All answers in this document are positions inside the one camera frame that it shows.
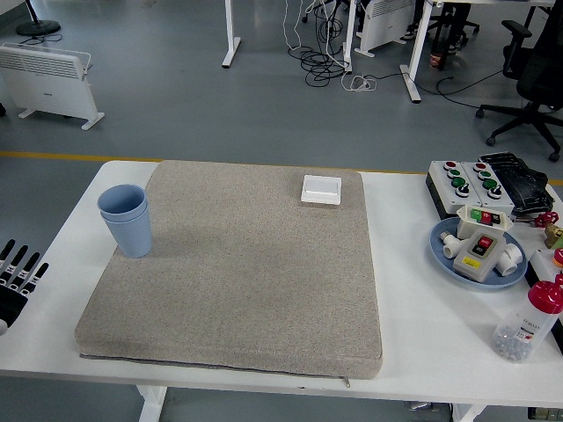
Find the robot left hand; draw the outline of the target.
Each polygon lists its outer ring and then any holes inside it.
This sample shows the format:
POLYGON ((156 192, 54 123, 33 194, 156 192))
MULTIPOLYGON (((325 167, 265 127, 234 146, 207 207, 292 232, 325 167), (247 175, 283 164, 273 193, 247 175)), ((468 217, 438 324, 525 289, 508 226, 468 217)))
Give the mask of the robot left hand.
POLYGON ((15 251, 16 240, 10 239, 1 250, 1 335, 16 322, 49 268, 48 262, 36 266, 41 254, 27 255, 28 246, 15 251))

